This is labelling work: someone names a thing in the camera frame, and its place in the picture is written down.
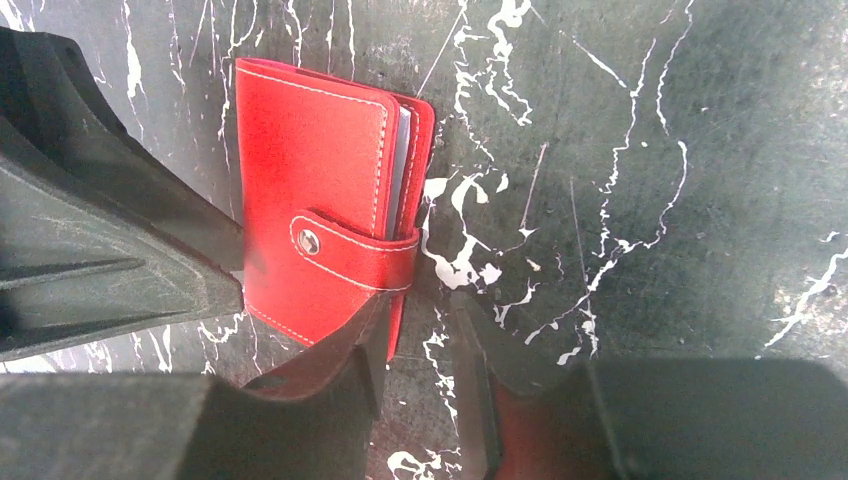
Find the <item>wallet cover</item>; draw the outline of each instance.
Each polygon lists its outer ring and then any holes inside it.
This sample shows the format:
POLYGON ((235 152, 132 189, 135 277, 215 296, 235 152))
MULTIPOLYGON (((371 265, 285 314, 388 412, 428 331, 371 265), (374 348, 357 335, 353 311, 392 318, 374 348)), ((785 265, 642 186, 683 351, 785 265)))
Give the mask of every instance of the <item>wallet cover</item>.
POLYGON ((432 107, 249 58, 236 61, 236 106, 248 311, 310 346, 376 292, 398 292, 391 358, 413 280, 432 107), (411 113, 410 143, 396 231, 387 232, 401 105, 411 113))

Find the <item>marble tabletop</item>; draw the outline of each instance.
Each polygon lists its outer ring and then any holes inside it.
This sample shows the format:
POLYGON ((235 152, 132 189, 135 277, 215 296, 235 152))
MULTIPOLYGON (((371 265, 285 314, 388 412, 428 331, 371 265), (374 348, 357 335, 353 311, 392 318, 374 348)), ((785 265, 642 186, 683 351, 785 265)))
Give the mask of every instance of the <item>marble tabletop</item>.
MULTIPOLYGON (((236 220, 235 58, 433 104, 418 276, 369 478, 459 470, 428 300, 455 289, 558 365, 795 357, 848 379, 846 3, 562 3, 0 0, 0 23, 76 40, 129 133, 236 220)), ((241 385, 300 348, 237 314, 0 371, 241 385)))

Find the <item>white stitching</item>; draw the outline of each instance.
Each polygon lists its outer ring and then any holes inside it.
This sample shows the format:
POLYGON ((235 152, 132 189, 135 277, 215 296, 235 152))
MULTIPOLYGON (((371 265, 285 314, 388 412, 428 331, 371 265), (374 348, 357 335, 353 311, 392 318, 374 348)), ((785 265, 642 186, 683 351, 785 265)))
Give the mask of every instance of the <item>white stitching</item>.
MULTIPOLYGON (((316 267, 320 268, 321 270, 324 270, 324 271, 325 271, 325 272, 327 272, 327 273, 331 273, 331 274, 333 274, 333 275, 335 275, 335 276, 337 276, 337 277, 339 277, 339 278, 341 278, 341 279, 343 279, 343 280, 347 280, 348 282, 350 282, 350 283, 352 283, 352 284, 354 284, 354 285, 356 285, 356 286, 358 286, 358 287, 365 288, 365 289, 368 289, 368 290, 376 290, 376 291, 379 291, 379 292, 400 292, 400 291, 406 290, 406 289, 408 289, 409 287, 411 287, 411 286, 412 286, 412 283, 410 283, 409 285, 407 285, 407 286, 405 286, 405 287, 401 287, 401 288, 381 288, 381 287, 374 287, 374 286, 371 286, 371 285, 366 285, 366 284, 364 284, 364 283, 357 282, 356 280, 354 280, 354 279, 352 279, 352 278, 348 278, 348 277, 346 277, 346 276, 342 275, 341 273, 339 273, 339 272, 337 272, 337 271, 335 271, 335 270, 331 270, 330 268, 325 267, 324 265, 321 265, 320 263, 316 262, 315 260, 312 260, 311 258, 307 257, 306 255, 304 255, 304 254, 303 254, 303 252, 301 252, 301 251, 300 251, 300 249, 297 247, 297 243, 296 243, 296 242, 295 242, 295 240, 294 240, 294 221, 295 221, 295 220, 297 220, 298 218, 302 218, 302 219, 304 219, 304 220, 306 220, 306 221, 308 221, 308 222, 310 222, 310 223, 312 223, 312 224, 314 224, 314 225, 317 225, 317 226, 319 226, 319 227, 321 227, 321 228, 324 228, 325 230, 327 230, 327 231, 329 231, 329 232, 335 233, 336 235, 338 235, 338 236, 340 236, 340 237, 342 237, 342 238, 345 238, 345 239, 347 239, 347 240, 350 240, 351 242, 353 242, 353 243, 355 243, 355 244, 357 244, 357 245, 360 245, 360 246, 363 246, 363 247, 366 247, 366 248, 373 248, 373 249, 375 249, 375 250, 380 250, 380 249, 375 248, 375 247, 368 247, 368 245, 365 245, 365 244, 362 244, 362 243, 357 242, 356 240, 353 240, 353 239, 347 238, 347 237, 345 237, 344 235, 341 235, 341 234, 339 234, 338 232, 335 232, 335 231, 333 231, 333 230, 331 230, 331 229, 328 229, 328 228, 324 227, 323 225, 321 225, 321 224, 319 224, 319 223, 316 223, 316 222, 314 222, 314 221, 312 221, 312 220, 310 220, 310 219, 308 219, 308 218, 306 218, 306 217, 297 216, 297 217, 294 217, 294 218, 292 219, 291 223, 289 224, 289 237, 291 238, 292 245, 294 245, 294 250, 297 252, 297 254, 298 254, 298 255, 300 255, 300 256, 301 256, 301 258, 303 258, 303 259, 304 259, 304 260, 306 260, 307 262, 309 262, 309 263, 311 263, 311 264, 315 265, 316 267)), ((401 249, 401 250, 383 250, 383 251, 389 251, 389 252, 391 252, 391 251, 403 251, 403 250, 410 250, 411 248, 415 248, 416 246, 417 246, 417 245, 411 245, 411 247, 404 247, 404 248, 403 248, 403 249, 401 249)))
POLYGON ((294 336, 296 336, 297 338, 299 338, 299 339, 301 339, 301 340, 305 341, 305 342, 306 342, 306 343, 308 343, 309 345, 315 345, 315 342, 313 342, 312 340, 310 340, 310 339, 308 339, 308 338, 304 337, 303 335, 301 335, 301 334, 299 334, 299 333, 295 332, 295 331, 294 331, 294 330, 292 330, 291 328, 289 328, 289 327, 287 327, 287 326, 285 326, 285 325, 283 325, 283 324, 281 324, 281 323, 277 322, 277 321, 276 321, 276 320, 274 320, 273 318, 271 318, 271 317, 269 317, 268 315, 266 315, 266 314, 262 313, 261 311, 259 311, 259 309, 258 309, 258 308, 256 308, 255 306, 251 305, 251 304, 250 304, 250 303, 248 303, 247 301, 245 301, 245 302, 244 302, 244 304, 245 304, 244 306, 245 306, 245 307, 247 307, 248 313, 250 312, 250 310, 253 310, 253 313, 255 313, 255 314, 259 315, 260 317, 264 318, 265 320, 268 320, 269 322, 271 322, 271 323, 272 323, 272 324, 274 324, 275 326, 277 326, 277 327, 279 327, 279 328, 282 328, 283 330, 285 330, 285 331, 287 331, 287 332, 291 333, 292 335, 294 335, 294 336))
POLYGON ((306 85, 299 85, 297 83, 287 82, 285 80, 280 80, 279 78, 269 77, 267 75, 262 75, 261 73, 251 72, 250 70, 245 70, 240 67, 236 67, 236 70, 246 73, 248 75, 253 75, 254 77, 264 78, 265 80, 271 80, 272 82, 282 83, 283 85, 288 85, 291 87, 301 88, 303 90, 307 90, 314 93, 322 93, 324 95, 329 95, 331 97, 341 98, 345 100, 352 100, 358 103, 364 103, 366 105, 374 105, 380 107, 380 110, 383 112, 383 124, 380 126, 380 144, 377 146, 377 170, 375 172, 375 185, 374 185, 374 201, 373 201, 373 211, 371 213, 371 235, 376 235, 377 229, 377 199, 380 193, 380 177, 382 176, 382 167, 383 167, 383 155, 385 154, 385 144, 386 144, 386 124, 389 121, 389 112, 385 106, 381 103, 371 102, 369 100, 362 100, 355 97, 348 97, 345 95, 339 95, 337 93, 327 92, 325 90, 320 90, 317 88, 307 87, 306 85))
POLYGON ((412 106, 410 106, 406 103, 401 103, 401 105, 408 108, 409 111, 412 112, 413 115, 415 115, 415 139, 412 140, 412 155, 410 155, 410 157, 409 157, 409 167, 408 167, 408 169, 409 169, 409 181, 406 182, 406 188, 403 189, 403 203, 401 203, 401 207, 400 207, 400 219, 403 219, 403 216, 406 213, 406 200, 407 200, 407 197, 408 197, 408 194, 409 194, 409 185, 412 184, 412 175, 413 175, 412 169, 415 166, 415 157, 418 155, 418 132, 421 128, 421 120, 418 117, 418 112, 416 112, 415 109, 412 106))
POLYGON ((320 223, 316 222, 315 220, 312 220, 312 219, 310 219, 310 218, 306 218, 306 217, 304 217, 303 215, 297 215, 296 217, 294 217, 294 218, 292 219, 291 223, 289 224, 289 233, 291 233, 291 234, 292 234, 292 243, 295 243, 295 240, 294 240, 294 230, 293 230, 293 228, 294 228, 294 222, 296 222, 298 219, 305 220, 305 221, 307 221, 307 222, 309 222, 309 223, 311 223, 311 224, 315 225, 316 227, 323 228, 324 230, 326 230, 326 231, 328 231, 328 232, 330 232, 330 233, 332 233, 332 234, 334 234, 334 235, 336 235, 336 236, 338 236, 338 237, 341 237, 341 238, 343 238, 343 239, 347 240, 348 242, 355 243, 356 245, 359 245, 359 246, 360 246, 360 247, 362 247, 362 248, 367 248, 367 249, 369 249, 369 250, 375 250, 375 251, 378 251, 378 252, 403 252, 403 251, 406 251, 406 250, 412 250, 412 249, 414 249, 414 248, 417 248, 417 247, 418 247, 418 245, 417 245, 417 243, 418 243, 418 242, 416 242, 416 243, 414 243, 414 244, 412 244, 412 245, 407 245, 406 247, 398 247, 398 248, 380 248, 380 247, 372 247, 371 245, 366 245, 366 244, 361 243, 361 242, 359 242, 359 241, 357 241, 357 240, 355 240, 355 239, 353 239, 353 238, 350 238, 350 237, 348 237, 348 236, 346 236, 346 235, 344 235, 344 234, 342 234, 342 233, 340 233, 340 232, 337 232, 337 231, 333 230, 333 229, 332 229, 332 228, 330 228, 330 227, 327 227, 327 226, 321 225, 320 223))

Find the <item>strap closure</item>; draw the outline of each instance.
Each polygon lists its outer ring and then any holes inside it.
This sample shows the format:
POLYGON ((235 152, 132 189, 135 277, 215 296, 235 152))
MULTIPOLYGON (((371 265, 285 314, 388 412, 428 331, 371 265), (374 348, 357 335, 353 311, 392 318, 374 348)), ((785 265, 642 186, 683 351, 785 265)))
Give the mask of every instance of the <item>strap closure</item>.
POLYGON ((301 210, 292 219, 289 234, 292 247, 305 261, 360 288, 399 292, 412 286, 417 229, 404 240, 376 240, 301 210))

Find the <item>snap button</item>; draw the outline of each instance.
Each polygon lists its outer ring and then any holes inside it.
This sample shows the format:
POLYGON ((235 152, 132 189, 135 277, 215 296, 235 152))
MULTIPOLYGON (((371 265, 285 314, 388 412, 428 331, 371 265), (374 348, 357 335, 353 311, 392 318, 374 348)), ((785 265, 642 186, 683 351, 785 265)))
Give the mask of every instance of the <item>snap button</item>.
POLYGON ((297 235, 297 243, 309 255, 315 255, 321 250, 321 242, 312 230, 301 230, 297 235))

